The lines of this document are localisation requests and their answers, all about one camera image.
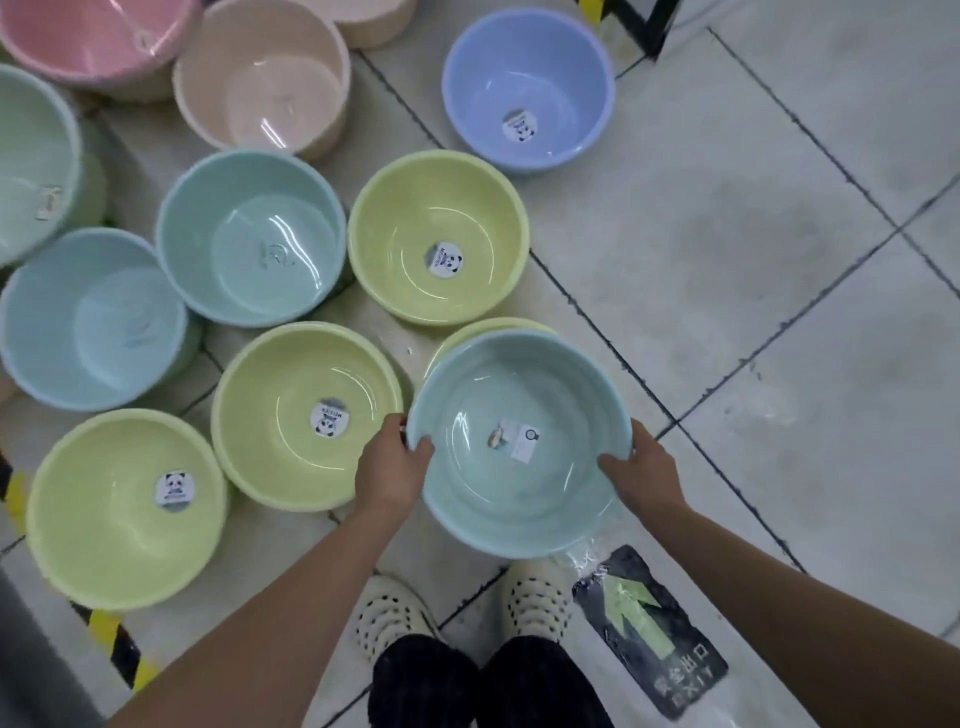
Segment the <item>plastic basin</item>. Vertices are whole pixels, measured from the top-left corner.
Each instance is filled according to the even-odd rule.
[[[347,48],[373,48],[393,40],[409,25],[417,0],[301,0],[329,18]]]
[[[464,543],[509,559],[567,548],[613,503],[596,465],[626,457],[630,418],[608,377],[557,336],[514,328],[449,353],[423,383],[407,438],[437,452],[423,498]]]
[[[0,0],[0,36],[26,68],[58,84],[135,98],[171,61],[201,18],[200,0]]]
[[[49,84],[0,64],[0,266],[107,208],[100,162],[84,151],[73,111]]]
[[[213,447],[240,490],[285,511],[353,499],[364,446],[403,400],[377,348],[347,328],[301,322],[254,339],[213,398]]]
[[[129,232],[68,233],[0,295],[0,356],[17,386],[59,409],[120,407],[185,367],[201,327]]]
[[[444,65],[453,127],[480,157],[516,174],[582,154],[610,121],[615,93],[593,33],[548,10],[487,15],[457,39]]]
[[[218,149],[317,158],[343,130],[349,89],[343,38],[297,0],[221,0],[174,68],[183,118]]]
[[[166,483],[182,484],[179,503]],[[193,427],[122,409],[74,428],[44,458],[30,489],[27,544],[73,601],[128,611],[176,594],[203,570],[227,509],[224,476]]]
[[[387,165],[350,215],[360,284],[416,324],[464,324],[487,313],[513,291],[529,253],[527,213],[510,181],[460,152]]]
[[[224,152],[170,190],[156,220],[160,265],[187,304],[238,327],[315,308],[347,256],[347,220],[329,183],[280,154]]]
[[[482,333],[488,333],[490,331],[503,331],[508,328],[531,328],[534,331],[556,333],[556,331],[554,331],[552,328],[537,321],[531,321],[530,319],[518,319],[510,316],[475,321],[472,324],[467,324],[463,328],[458,328],[456,331],[447,336],[446,339],[444,339],[444,342],[440,345],[440,348],[437,349],[437,352],[433,355],[433,358],[427,365],[426,372],[423,374],[423,378],[426,379],[428,376],[430,376],[430,373],[437,368],[437,365],[441,362],[441,360],[461,344],[465,344],[470,339],[476,338]]]

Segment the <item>panda sticker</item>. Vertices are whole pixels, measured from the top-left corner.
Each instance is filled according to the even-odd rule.
[[[197,484],[187,471],[170,471],[160,476],[154,488],[156,504],[169,513],[184,510],[197,493]]]
[[[518,144],[537,135],[537,117],[527,109],[516,109],[503,118],[503,135]]]
[[[423,256],[426,269],[441,279],[450,279],[464,267],[464,255],[453,243],[434,243]]]
[[[344,434],[349,421],[347,406],[332,397],[317,402],[310,412],[310,426],[314,433],[325,440],[333,440]]]

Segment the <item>yellow and black hazard tape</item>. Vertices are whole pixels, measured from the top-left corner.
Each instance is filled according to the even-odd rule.
[[[72,601],[70,606],[80,615],[96,643],[107,651],[110,662],[133,692],[142,690],[156,677],[159,669],[143,659],[140,648],[133,643],[133,637],[119,617]]]
[[[27,532],[27,492],[24,481],[23,473],[15,473],[11,464],[0,454],[0,501],[7,508],[19,536]]]
[[[609,0],[576,0],[580,12],[592,25],[600,25],[600,21],[611,13],[612,3]]]
[[[0,501],[7,508],[20,536],[27,532],[25,484],[24,473],[16,472],[0,453]],[[140,648],[133,642],[133,637],[121,623],[120,617],[99,609],[87,609],[72,601],[70,606],[84,621],[94,642],[107,651],[110,663],[133,692],[145,688],[159,674],[157,666],[143,659]]]

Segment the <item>green arrow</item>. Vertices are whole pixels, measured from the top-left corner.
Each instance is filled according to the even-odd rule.
[[[660,603],[650,594],[645,584],[607,574],[603,578],[603,600],[607,619],[621,635],[627,636],[624,630],[626,620],[661,660],[676,649],[666,633],[643,608],[644,604],[660,607]]]

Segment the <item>pink plastic basin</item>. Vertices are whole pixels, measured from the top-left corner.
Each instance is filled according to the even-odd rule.
[[[175,59],[202,9],[200,0],[0,0],[0,39],[35,73],[100,89]]]

